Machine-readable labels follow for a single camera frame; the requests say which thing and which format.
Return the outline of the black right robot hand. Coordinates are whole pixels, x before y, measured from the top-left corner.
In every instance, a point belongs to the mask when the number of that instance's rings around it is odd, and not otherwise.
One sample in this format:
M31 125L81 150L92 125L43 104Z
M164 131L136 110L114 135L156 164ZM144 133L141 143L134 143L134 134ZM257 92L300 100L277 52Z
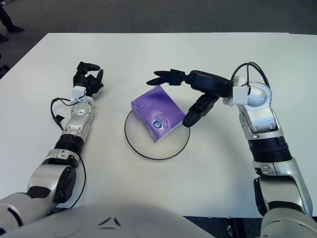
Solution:
M154 74L157 78L147 81L148 85L157 86L167 83L171 86L180 86L182 82L185 82L192 89L203 93L189 108L183 119L182 124L185 127L191 127L197 123L213 108L219 98L228 98L232 95L232 81L207 72L192 70L187 75L183 71L171 69L169 71L155 71Z

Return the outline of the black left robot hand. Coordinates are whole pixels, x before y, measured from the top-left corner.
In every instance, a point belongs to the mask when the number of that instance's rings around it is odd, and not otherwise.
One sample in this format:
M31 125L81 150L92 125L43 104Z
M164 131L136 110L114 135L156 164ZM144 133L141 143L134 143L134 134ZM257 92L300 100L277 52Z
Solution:
M97 71L96 77L93 75L88 75L90 71ZM73 86L79 86L84 88L86 96L92 97L92 95L97 94L98 91L104 86L102 83L104 70L98 65L86 62L80 62L77 66L77 72L73 77Z

